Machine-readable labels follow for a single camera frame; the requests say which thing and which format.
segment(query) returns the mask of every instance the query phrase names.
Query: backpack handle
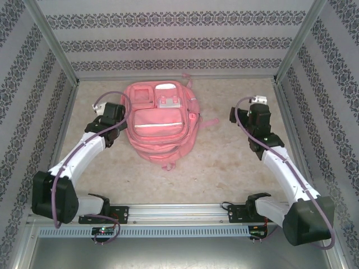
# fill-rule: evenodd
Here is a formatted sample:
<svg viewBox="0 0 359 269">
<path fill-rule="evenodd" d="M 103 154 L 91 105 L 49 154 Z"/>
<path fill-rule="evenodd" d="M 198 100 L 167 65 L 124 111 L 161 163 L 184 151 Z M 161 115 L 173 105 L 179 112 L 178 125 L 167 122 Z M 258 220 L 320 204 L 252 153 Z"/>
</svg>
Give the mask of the backpack handle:
<svg viewBox="0 0 359 269">
<path fill-rule="evenodd" d="M 171 171 L 176 168 L 176 163 L 169 163 L 162 166 L 162 170 Z"/>
<path fill-rule="evenodd" d="M 191 88 L 192 88 L 192 79 L 191 79 L 191 75 L 186 74 L 186 73 L 182 73 L 182 77 L 183 77 L 183 78 L 187 78 L 187 79 L 189 79 L 189 81 L 188 81 L 188 83 L 187 83 L 186 87 L 187 87 L 187 88 L 189 88 L 189 89 L 191 89 Z"/>
</svg>

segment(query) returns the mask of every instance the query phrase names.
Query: small black cable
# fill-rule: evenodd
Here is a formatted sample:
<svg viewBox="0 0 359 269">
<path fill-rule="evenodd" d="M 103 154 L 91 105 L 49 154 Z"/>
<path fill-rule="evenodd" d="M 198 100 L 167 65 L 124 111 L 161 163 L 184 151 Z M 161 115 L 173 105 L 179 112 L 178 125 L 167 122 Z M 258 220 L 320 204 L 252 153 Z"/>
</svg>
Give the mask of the small black cable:
<svg viewBox="0 0 359 269">
<path fill-rule="evenodd" d="M 249 238 L 251 238 L 251 237 L 252 237 L 252 238 L 255 238 L 255 239 L 257 239 L 257 240 L 260 240 L 260 242 L 262 243 L 262 241 L 267 240 L 267 239 L 269 239 L 270 237 L 272 237 L 273 234 L 274 234 L 277 230 L 279 230 L 278 227 L 279 227 L 279 226 L 276 226 L 276 227 L 273 229 L 273 231 L 271 231 L 270 234 L 268 234 L 268 232 L 267 232 L 267 235 L 266 235 L 264 238 L 260 238 L 259 236 L 256 236 L 256 235 L 253 235 L 253 234 L 250 234 Z"/>
<path fill-rule="evenodd" d="M 229 210 L 228 210 L 228 206 L 227 206 L 227 208 L 225 208 L 225 207 L 223 206 L 224 203 L 227 203 L 227 204 L 229 204 L 229 205 L 231 205 L 231 206 L 234 206 L 234 203 L 223 202 L 220 206 L 221 206 L 224 210 L 226 210 L 226 211 L 229 211 Z"/>
</svg>

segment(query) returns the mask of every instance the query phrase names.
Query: cable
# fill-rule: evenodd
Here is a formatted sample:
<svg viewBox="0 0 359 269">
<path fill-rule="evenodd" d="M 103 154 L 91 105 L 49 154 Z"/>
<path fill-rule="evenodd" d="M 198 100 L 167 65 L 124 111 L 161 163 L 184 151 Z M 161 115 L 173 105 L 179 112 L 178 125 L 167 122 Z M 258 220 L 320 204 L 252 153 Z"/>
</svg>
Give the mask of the cable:
<svg viewBox="0 0 359 269">
<path fill-rule="evenodd" d="M 224 203 L 227 203 L 227 204 L 229 204 L 229 205 L 231 205 L 231 206 L 234 206 L 234 203 L 230 203 L 230 202 L 223 202 L 223 203 L 221 203 L 220 206 L 221 206 L 224 210 L 226 210 L 226 211 L 228 211 L 228 207 L 225 208 L 225 207 L 223 206 Z"/>
<path fill-rule="evenodd" d="M 107 216 L 99 216 L 99 215 L 92 215 L 92 214 L 85 215 L 85 217 L 97 217 L 97 218 L 99 218 L 99 219 L 106 219 L 106 220 L 113 221 L 113 222 L 114 222 L 114 226 L 113 226 L 114 229 L 115 229 L 115 227 L 116 227 L 116 224 L 117 224 L 117 226 L 118 226 L 117 233 L 116 233 L 113 237 L 111 237 L 110 239 L 108 239 L 108 240 L 105 241 L 105 242 L 98 242 L 98 241 L 96 241 L 96 238 L 97 238 L 97 236 L 99 235 L 99 233 L 95 234 L 95 237 L 94 237 L 94 242 L 95 242 L 95 244 L 105 245 L 105 244 L 111 243 L 112 241 L 114 241 L 114 240 L 116 239 L 116 237 L 119 236 L 119 232 L 120 232 L 121 226 L 120 226 L 118 220 L 113 219 L 113 218 L 111 218 L 111 217 L 107 217 Z"/>
<path fill-rule="evenodd" d="M 262 243 L 262 241 L 265 241 L 265 240 L 268 240 L 269 238 L 271 238 L 273 236 L 273 234 L 278 230 L 278 227 L 279 226 L 276 226 L 274 228 L 274 230 L 269 235 L 267 235 L 265 238 L 260 238 L 259 236 L 252 235 L 252 234 L 249 237 L 254 237 L 254 238 L 260 240 L 260 242 Z"/>
<path fill-rule="evenodd" d="M 98 137 L 100 135 L 102 135 L 103 133 L 106 133 L 112 129 L 115 129 L 119 126 L 122 125 L 122 123 L 124 123 L 128 117 L 130 116 L 130 113 L 131 113 L 131 110 L 132 110 L 132 104 L 131 104 L 131 100 L 130 98 L 120 92 L 120 91 L 109 91 L 109 92 L 106 92 L 105 94 L 101 95 L 95 102 L 94 106 L 97 105 L 97 103 L 103 98 L 105 97 L 106 95 L 109 95 L 109 94 L 121 94 L 123 97 L 125 97 L 128 101 L 128 111 L 125 115 L 125 117 L 123 118 L 123 120 L 121 120 L 119 123 L 115 124 L 114 126 L 111 126 L 105 130 L 102 130 L 96 134 L 94 134 L 93 136 L 91 136 L 90 138 L 88 138 L 87 140 L 85 140 L 84 143 L 81 143 L 79 144 L 79 146 L 77 148 L 74 149 L 73 152 L 71 152 L 71 154 L 68 156 L 68 158 L 63 162 L 63 165 L 61 166 L 61 168 L 59 169 L 58 173 L 56 174 L 55 176 L 55 179 L 54 179 L 54 183 L 52 184 L 52 190 L 51 190 L 51 210 L 52 210 L 52 219 L 54 220 L 54 226 L 56 229 L 59 229 L 60 226 L 61 226 L 61 222 L 60 223 L 57 223 L 57 214 L 56 214 L 56 186 L 57 186 L 57 182 L 60 178 L 60 175 L 61 173 L 65 170 L 66 168 L 66 165 L 70 162 L 70 160 L 76 155 L 76 153 L 82 148 L 84 147 L 88 142 L 90 142 L 92 139 L 94 139 L 95 137 Z"/>
<path fill-rule="evenodd" d="M 242 103 L 245 100 L 251 100 L 254 97 L 245 97 L 242 98 L 241 100 L 238 101 L 236 108 L 235 108 L 235 114 L 234 116 L 236 117 L 236 121 L 238 123 L 238 125 L 241 127 L 242 131 L 254 142 L 256 142 L 258 145 L 262 146 L 263 148 L 265 148 L 266 150 L 269 150 L 270 152 L 272 152 L 275 156 L 277 156 L 278 158 L 280 158 L 282 160 L 282 162 L 284 162 L 285 164 L 287 164 L 288 168 L 290 169 L 290 171 L 293 173 L 294 177 L 297 179 L 297 181 L 299 182 L 299 185 L 302 187 L 302 189 L 307 193 L 309 199 L 313 202 L 314 206 L 316 207 L 316 209 L 319 211 L 320 216 L 323 218 L 325 224 L 327 225 L 329 231 L 330 231 L 330 236 L 332 238 L 330 244 L 326 247 L 322 247 L 316 244 L 313 244 L 315 247 L 322 249 L 322 250 L 328 250 L 334 247 L 335 244 L 335 232 L 333 227 L 331 226 L 328 218 L 326 217 L 324 211 L 320 208 L 320 206 L 318 205 L 317 201 L 314 199 L 313 195 L 309 192 L 309 190 L 306 188 L 306 186 L 304 185 L 303 181 L 300 179 L 299 175 L 296 173 L 294 167 L 287 162 L 287 159 L 282 156 L 281 154 L 279 154 L 278 152 L 276 152 L 275 150 L 271 149 L 270 147 L 268 147 L 266 144 L 262 143 L 261 141 L 259 141 L 258 139 L 256 139 L 255 137 L 253 137 L 250 133 L 247 132 L 246 128 L 242 125 L 240 118 L 238 116 L 238 108 L 240 106 L 240 103 Z"/>
<path fill-rule="evenodd" d="M 263 225 L 263 227 L 265 227 L 264 232 L 267 232 L 268 231 L 268 218 L 267 217 L 264 217 L 264 225 Z"/>
</svg>

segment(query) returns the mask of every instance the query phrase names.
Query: enclosure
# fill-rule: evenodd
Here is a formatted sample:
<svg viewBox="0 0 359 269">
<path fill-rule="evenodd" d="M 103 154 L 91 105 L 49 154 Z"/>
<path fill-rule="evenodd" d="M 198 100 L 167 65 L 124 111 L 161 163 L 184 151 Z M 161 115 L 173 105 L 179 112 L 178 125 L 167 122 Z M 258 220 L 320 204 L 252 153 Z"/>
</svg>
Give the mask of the enclosure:
<svg viewBox="0 0 359 269">
<path fill-rule="evenodd" d="M 358 5 L 1 0 L 0 268 L 359 268 Z M 64 235 L 32 214 L 33 176 L 77 144 L 98 96 L 137 81 L 185 85 L 182 73 L 193 79 L 203 119 L 219 123 L 199 131 L 176 169 L 140 158 L 121 132 L 76 186 L 129 205 L 122 238 L 99 250 L 82 236 L 89 225 L 71 223 Z M 228 120 L 231 107 L 253 95 L 268 98 L 272 131 L 308 182 L 334 201 L 333 249 L 293 247 L 281 232 L 251 244 L 231 232 L 239 226 L 228 223 L 222 202 L 259 192 L 286 202 Z M 170 236 L 177 229 L 188 236 Z M 152 230 L 157 236 L 144 235 Z"/>
</svg>

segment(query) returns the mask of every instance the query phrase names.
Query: white connector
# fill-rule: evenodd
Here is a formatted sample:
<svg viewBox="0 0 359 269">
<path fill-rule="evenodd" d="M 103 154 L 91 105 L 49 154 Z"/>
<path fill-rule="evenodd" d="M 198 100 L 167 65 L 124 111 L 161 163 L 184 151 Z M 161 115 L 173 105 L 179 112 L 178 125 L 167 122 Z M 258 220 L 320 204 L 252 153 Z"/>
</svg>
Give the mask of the white connector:
<svg viewBox="0 0 359 269">
<path fill-rule="evenodd" d="M 96 106 L 92 105 L 92 108 L 94 109 L 94 111 L 96 112 L 97 116 L 102 116 L 104 111 L 105 111 L 105 106 L 106 106 L 107 102 L 98 104 Z"/>
<path fill-rule="evenodd" d="M 265 96 L 260 96 L 260 95 L 256 95 L 253 97 L 253 99 L 251 100 L 252 104 L 267 104 L 267 97 Z"/>
</svg>

